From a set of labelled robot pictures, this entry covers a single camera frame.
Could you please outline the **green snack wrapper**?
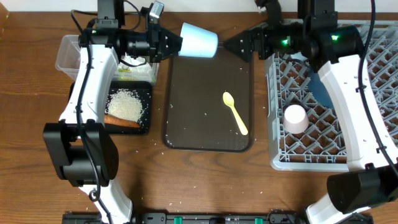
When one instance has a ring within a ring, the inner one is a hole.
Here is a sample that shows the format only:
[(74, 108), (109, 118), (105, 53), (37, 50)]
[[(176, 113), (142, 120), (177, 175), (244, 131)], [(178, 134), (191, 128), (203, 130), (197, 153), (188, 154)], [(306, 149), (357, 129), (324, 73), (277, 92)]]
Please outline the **green snack wrapper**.
[(118, 72), (121, 72), (121, 73), (131, 73), (130, 69), (121, 69), (121, 68), (118, 69)]

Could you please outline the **yellow plastic spoon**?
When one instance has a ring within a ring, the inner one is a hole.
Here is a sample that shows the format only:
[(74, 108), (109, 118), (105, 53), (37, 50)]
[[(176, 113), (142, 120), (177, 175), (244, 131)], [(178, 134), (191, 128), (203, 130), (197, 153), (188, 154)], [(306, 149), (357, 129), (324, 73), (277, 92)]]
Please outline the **yellow plastic spoon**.
[(234, 98), (227, 91), (223, 93), (223, 102), (231, 109), (241, 134), (248, 135), (248, 129), (234, 106)]

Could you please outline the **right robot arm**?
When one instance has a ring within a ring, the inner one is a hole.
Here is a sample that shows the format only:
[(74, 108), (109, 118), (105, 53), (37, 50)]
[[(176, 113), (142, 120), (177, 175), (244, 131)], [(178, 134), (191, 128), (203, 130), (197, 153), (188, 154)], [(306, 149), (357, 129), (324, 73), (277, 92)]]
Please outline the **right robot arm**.
[(326, 88), (342, 130), (348, 172), (329, 176), (327, 193), (295, 223), (370, 223), (363, 212), (397, 199), (397, 147), (382, 119), (366, 65), (369, 40), (339, 26), (333, 1), (299, 1), (298, 22), (284, 24), (277, 0), (260, 0), (267, 20), (224, 43), (249, 62), (274, 53), (301, 53)]

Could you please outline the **dark blue bowl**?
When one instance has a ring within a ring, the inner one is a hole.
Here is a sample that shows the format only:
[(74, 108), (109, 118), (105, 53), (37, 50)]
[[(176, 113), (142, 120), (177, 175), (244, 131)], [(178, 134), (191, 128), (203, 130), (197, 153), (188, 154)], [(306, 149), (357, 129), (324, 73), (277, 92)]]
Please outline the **dark blue bowl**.
[(308, 89), (312, 92), (314, 99), (316, 99), (322, 106), (333, 110), (334, 106), (332, 100), (324, 84), (321, 82), (320, 76), (313, 70), (310, 70), (308, 77), (310, 78)]

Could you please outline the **orange carrot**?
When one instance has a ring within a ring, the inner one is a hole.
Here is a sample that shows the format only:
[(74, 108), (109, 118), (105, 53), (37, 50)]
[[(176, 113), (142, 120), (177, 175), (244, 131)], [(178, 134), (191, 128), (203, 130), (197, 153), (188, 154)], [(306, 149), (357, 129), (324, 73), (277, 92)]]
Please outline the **orange carrot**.
[(104, 116), (104, 122), (106, 124), (112, 124), (112, 125), (116, 125), (116, 126), (124, 126), (124, 127), (129, 127), (129, 128), (139, 128), (140, 125), (139, 123), (135, 122), (135, 121), (130, 121), (130, 120), (126, 120), (126, 119), (121, 119), (112, 115), (108, 115), (106, 114)]

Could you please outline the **pink cup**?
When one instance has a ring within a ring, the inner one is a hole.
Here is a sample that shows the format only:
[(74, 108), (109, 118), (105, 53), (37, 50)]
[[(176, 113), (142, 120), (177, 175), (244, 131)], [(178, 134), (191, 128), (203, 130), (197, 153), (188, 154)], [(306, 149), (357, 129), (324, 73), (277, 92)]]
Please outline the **pink cup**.
[(309, 125), (305, 109), (300, 105), (286, 107), (283, 115), (284, 129), (292, 134), (303, 133)]

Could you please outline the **white napkin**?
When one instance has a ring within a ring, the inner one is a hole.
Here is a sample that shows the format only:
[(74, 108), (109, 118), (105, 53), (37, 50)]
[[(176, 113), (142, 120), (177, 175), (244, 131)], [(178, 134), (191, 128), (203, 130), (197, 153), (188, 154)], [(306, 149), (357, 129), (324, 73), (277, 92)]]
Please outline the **white napkin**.
[(125, 55), (122, 58), (123, 61), (125, 61), (126, 63), (132, 65), (131, 67), (124, 64), (124, 63), (120, 63), (118, 68), (121, 69), (130, 69), (131, 73), (149, 73), (152, 70), (152, 66), (150, 65), (150, 63), (147, 62), (147, 58), (146, 57), (131, 57), (128, 55)]

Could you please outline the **light blue cup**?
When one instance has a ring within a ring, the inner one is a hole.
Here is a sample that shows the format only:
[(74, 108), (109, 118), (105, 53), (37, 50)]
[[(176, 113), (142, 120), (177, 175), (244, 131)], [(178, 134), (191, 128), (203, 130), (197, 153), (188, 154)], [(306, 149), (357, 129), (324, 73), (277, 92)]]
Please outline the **light blue cup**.
[(218, 35), (214, 32), (183, 23), (180, 36), (183, 38), (178, 53), (181, 57), (212, 58), (218, 49)]

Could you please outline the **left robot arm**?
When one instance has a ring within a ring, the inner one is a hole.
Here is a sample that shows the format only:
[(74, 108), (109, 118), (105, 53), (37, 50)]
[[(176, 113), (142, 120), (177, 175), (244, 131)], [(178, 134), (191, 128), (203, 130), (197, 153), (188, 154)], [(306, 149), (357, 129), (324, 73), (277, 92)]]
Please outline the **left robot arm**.
[(179, 35), (159, 25), (145, 32), (83, 29), (80, 67), (68, 104), (56, 123), (44, 126), (44, 141), (58, 178), (84, 191), (102, 223), (134, 223), (134, 205), (116, 178), (118, 149), (105, 129), (111, 80), (123, 55), (160, 62), (182, 47)]

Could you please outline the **pile of white rice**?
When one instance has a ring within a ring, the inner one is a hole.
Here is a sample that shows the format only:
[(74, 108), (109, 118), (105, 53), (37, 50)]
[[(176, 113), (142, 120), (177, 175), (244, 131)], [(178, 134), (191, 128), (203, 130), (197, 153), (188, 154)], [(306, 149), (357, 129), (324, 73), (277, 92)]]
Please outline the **pile of white rice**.
[(108, 115), (133, 122), (138, 122), (143, 112), (137, 91), (124, 88), (110, 94), (105, 109)]

